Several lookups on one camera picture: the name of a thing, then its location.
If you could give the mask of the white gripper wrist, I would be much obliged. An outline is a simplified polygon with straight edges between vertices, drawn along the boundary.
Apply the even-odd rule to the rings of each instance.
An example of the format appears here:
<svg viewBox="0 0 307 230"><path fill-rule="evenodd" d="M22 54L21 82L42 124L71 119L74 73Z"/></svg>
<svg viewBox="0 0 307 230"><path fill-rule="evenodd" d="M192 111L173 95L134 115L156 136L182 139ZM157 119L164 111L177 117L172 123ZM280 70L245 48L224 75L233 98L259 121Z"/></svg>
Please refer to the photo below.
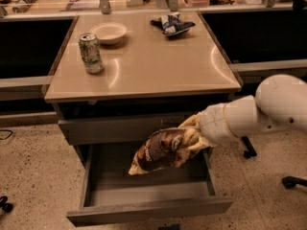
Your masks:
<svg viewBox="0 0 307 230"><path fill-rule="evenodd" d="M182 146L189 153L190 158L203 149L222 146L237 140L225 116L225 103L208 106L201 113L188 117L178 127L186 128Z"/></svg>

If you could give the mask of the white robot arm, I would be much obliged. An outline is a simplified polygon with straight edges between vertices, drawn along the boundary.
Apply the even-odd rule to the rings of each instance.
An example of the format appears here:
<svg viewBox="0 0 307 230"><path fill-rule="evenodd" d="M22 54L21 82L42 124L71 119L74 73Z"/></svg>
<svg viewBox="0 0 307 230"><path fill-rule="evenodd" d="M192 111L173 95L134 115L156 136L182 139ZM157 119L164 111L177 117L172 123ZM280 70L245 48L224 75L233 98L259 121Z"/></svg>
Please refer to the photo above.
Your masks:
<svg viewBox="0 0 307 230"><path fill-rule="evenodd" d="M268 77L258 85L254 95L210 105L181 125L199 132L193 150L288 128L306 132L307 82L290 75Z"/></svg>

